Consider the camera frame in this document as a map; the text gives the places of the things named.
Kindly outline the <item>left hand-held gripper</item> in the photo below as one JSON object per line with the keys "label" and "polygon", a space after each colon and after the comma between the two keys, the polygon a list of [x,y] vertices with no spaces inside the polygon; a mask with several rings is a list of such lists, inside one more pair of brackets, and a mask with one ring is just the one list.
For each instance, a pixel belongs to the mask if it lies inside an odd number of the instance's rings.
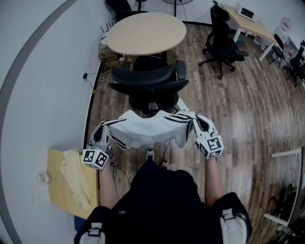
{"label": "left hand-held gripper", "polygon": [[111,158],[108,138],[108,126],[102,126],[101,123],[97,125],[90,135],[90,143],[82,151],[82,163],[90,168],[103,170]]}

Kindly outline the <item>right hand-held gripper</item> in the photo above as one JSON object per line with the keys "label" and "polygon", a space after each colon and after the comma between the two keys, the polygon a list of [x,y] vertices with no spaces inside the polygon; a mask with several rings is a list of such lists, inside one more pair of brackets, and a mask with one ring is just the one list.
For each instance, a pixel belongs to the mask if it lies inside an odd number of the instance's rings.
{"label": "right hand-held gripper", "polygon": [[[192,123],[198,137],[196,139],[197,148],[205,158],[211,159],[221,155],[224,150],[224,144],[221,135],[214,131],[214,123],[202,115],[197,115],[196,119],[192,119]],[[203,136],[203,131],[213,132]]]}

